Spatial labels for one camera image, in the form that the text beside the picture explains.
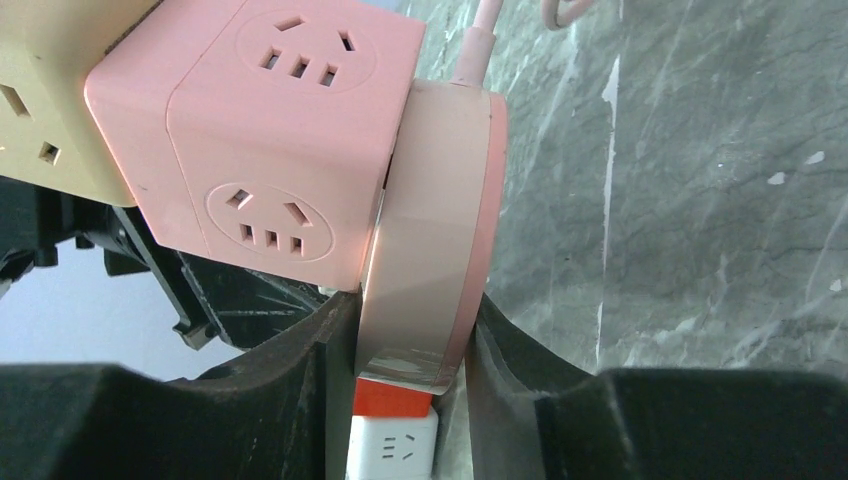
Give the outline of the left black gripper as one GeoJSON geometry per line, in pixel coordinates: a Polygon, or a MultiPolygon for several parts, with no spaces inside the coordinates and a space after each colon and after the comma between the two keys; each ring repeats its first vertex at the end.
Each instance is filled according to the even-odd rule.
{"type": "Polygon", "coordinates": [[[2,282],[57,266],[65,240],[102,248],[110,277],[152,273],[188,347],[253,349],[168,382],[108,364],[3,367],[3,478],[345,477],[360,294],[326,302],[315,285],[163,247],[135,207],[2,178],[2,282]]]}

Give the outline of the pink cube adapter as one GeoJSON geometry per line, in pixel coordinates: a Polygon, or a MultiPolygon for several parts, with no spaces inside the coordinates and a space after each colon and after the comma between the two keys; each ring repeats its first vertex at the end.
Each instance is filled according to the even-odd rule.
{"type": "Polygon", "coordinates": [[[165,1],[84,97],[158,244],[353,291],[425,29],[360,1],[165,1]]]}

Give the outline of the pink round socket base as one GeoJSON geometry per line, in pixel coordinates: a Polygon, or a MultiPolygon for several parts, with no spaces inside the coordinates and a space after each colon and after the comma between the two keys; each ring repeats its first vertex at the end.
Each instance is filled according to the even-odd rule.
{"type": "Polygon", "coordinates": [[[363,287],[364,378],[437,395],[452,384],[490,270],[508,130],[500,94],[413,83],[363,287]]]}

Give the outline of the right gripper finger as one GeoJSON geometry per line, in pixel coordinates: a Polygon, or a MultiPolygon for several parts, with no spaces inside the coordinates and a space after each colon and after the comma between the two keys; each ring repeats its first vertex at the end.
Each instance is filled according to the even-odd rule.
{"type": "Polygon", "coordinates": [[[843,479],[847,385],[798,371],[590,374],[483,299],[465,360],[478,479],[843,479]]]}

